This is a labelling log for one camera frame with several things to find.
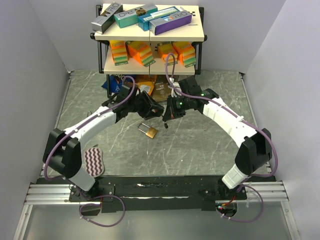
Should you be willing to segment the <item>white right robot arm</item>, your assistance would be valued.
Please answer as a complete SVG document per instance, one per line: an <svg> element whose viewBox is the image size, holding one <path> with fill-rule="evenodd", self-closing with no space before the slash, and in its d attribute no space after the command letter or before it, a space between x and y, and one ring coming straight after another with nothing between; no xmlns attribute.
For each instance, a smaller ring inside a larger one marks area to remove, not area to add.
<svg viewBox="0 0 320 240"><path fill-rule="evenodd" d="M167 78L176 96L168 96L164 122L178 119L187 110L199 111L220 126L238 146L234 165L222 177L218 193L223 199L230 199L236 193L236 187L248 179L257 169L273 156L271 134L267 129L259 129L244 120L228 107L212 89L201 89L191 76L177 83Z"/></svg>

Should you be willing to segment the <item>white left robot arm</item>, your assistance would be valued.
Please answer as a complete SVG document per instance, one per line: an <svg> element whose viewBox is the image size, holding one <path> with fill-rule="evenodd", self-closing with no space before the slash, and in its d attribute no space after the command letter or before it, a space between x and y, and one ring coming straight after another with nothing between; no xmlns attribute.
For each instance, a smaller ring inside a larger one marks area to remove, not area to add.
<svg viewBox="0 0 320 240"><path fill-rule="evenodd" d="M144 120L149 120L160 117L164 107L146 91L140 91L135 83L124 83L118 93L81 122L65 130L55 128L50 132L43 155L45 179L54 180L48 176L48 168L51 168L79 187L87 201L95 200L99 195L98 182L82 166L82 148L129 113L137 113Z"/></svg>

